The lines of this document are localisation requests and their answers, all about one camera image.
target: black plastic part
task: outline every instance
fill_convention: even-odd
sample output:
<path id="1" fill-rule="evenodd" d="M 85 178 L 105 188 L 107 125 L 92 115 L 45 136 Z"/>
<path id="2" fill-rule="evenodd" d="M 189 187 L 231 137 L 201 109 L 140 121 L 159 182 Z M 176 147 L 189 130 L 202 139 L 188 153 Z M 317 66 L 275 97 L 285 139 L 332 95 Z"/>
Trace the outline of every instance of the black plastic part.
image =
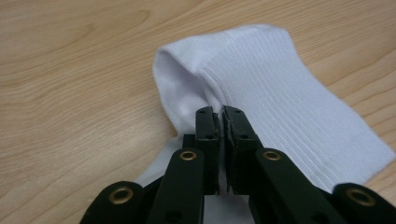
<path id="1" fill-rule="evenodd" d="M 81 224 L 142 223 L 139 206 L 143 189 L 132 182 L 121 181 L 102 190 L 87 209 Z"/>
<path id="2" fill-rule="evenodd" d="M 158 188 L 160 187 L 162 181 L 163 177 L 160 177 L 143 188 L 144 194 L 143 199 L 139 204 L 139 209 L 137 211 L 138 218 L 136 223 L 146 222 L 149 216 L 149 212 L 151 211 L 154 199 L 157 196 Z"/>
<path id="3" fill-rule="evenodd" d="M 254 153 L 260 140 L 240 109 L 225 105 L 223 122 L 228 187 L 233 187 L 234 194 L 249 194 L 254 181 Z"/>
<path id="4" fill-rule="evenodd" d="M 195 148 L 183 148 L 173 154 L 147 223 L 202 223 L 204 161 L 204 154 Z"/>
<path id="5" fill-rule="evenodd" d="M 211 106 L 195 113 L 195 148 L 205 155 L 205 195 L 219 192 L 219 118 Z"/>
<path id="6" fill-rule="evenodd" d="M 332 203 L 349 223 L 396 223 L 396 208 L 372 190 L 357 184 L 337 185 Z"/>
<path id="7" fill-rule="evenodd" d="M 260 148 L 256 159 L 261 177 L 252 196 L 268 199 L 278 223 L 346 223 L 286 154 Z"/>
<path id="8" fill-rule="evenodd" d="M 248 198 L 248 206 L 255 224 L 278 223 L 274 208 L 266 198 L 265 194 L 255 194 L 252 192 Z"/>
<path id="9" fill-rule="evenodd" d="M 195 147 L 195 134 L 184 134 L 183 148 L 184 147 Z"/>

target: wooden table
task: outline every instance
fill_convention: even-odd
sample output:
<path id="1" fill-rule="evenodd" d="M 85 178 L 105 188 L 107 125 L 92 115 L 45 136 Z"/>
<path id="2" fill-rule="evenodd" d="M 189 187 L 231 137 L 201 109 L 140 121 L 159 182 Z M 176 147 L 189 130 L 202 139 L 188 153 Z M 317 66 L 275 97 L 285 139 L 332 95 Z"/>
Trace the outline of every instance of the wooden table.
<path id="1" fill-rule="evenodd" d="M 79 223 L 176 135 L 151 64 L 189 35 L 289 30 L 312 73 L 396 149 L 396 1 L 2 1 L 0 220 Z M 368 187 L 396 204 L 396 162 Z"/>

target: sock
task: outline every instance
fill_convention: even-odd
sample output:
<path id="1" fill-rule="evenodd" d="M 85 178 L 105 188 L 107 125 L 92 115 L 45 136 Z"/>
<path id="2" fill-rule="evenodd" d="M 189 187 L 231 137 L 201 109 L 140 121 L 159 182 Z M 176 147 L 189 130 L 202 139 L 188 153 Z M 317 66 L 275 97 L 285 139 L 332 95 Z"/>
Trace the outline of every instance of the sock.
<path id="1" fill-rule="evenodd" d="M 287 31 L 247 25 L 191 36 L 163 46 L 154 78 L 163 108 L 177 129 L 135 182 L 163 175 L 184 133 L 194 133 L 195 111 L 212 105 L 242 109 L 265 147 L 285 152 L 317 187 L 363 184 L 395 153 L 362 118 L 318 82 L 298 57 Z M 247 197 L 205 196 L 204 223 L 254 223 Z"/>

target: metal rivet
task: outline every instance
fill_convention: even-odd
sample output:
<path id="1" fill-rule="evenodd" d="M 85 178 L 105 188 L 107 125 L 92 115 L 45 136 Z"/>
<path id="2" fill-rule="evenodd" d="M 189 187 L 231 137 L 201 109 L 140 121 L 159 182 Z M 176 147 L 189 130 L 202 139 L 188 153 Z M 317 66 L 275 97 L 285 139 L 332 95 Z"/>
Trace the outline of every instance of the metal rivet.
<path id="1" fill-rule="evenodd" d="M 266 151 L 263 153 L 263 156 L 270 161 L 279 161 L 281 156 L 279 153 L 274 152 L 274 151 Z"/>
<path id="2" fill-rule="evenodd" d="M 361 204 L 363 206 L 375 205 L 375 199 L 370 194 L 364 192 L 361 189 L 347 189 L 346 195 L 355 203 Z"/>
<path id="3" fill-rule="evenodd" d="M 193 151 L 184 151 L 184 152 L 180 153 L 180 158 L 183 161 L 192 161 L 195 158 L 197 158 L 197 154 Z"/>
<path id="4" fill-rule="evenodd" d="M 127 187 L 120 187 L 111 192 L 108 199 L 114 204 L 127 203 L 134 196 L 134 192 Z"/>

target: light wood surface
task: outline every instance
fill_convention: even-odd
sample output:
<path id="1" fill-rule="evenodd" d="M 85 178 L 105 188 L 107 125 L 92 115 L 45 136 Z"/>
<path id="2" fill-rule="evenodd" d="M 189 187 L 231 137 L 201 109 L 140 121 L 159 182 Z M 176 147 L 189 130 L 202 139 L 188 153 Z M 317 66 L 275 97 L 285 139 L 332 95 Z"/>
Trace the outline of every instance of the light wood surface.
<path id="1" fill-rule="evenodd" d="M 396 1 L 0 2 L 1 223 L 79 223 L 176 135 L 156 48 L 247 23 L 289 30 L 312 73 L 396 149 Z M 396 162 L 368 184 L 396 204 Z"/>

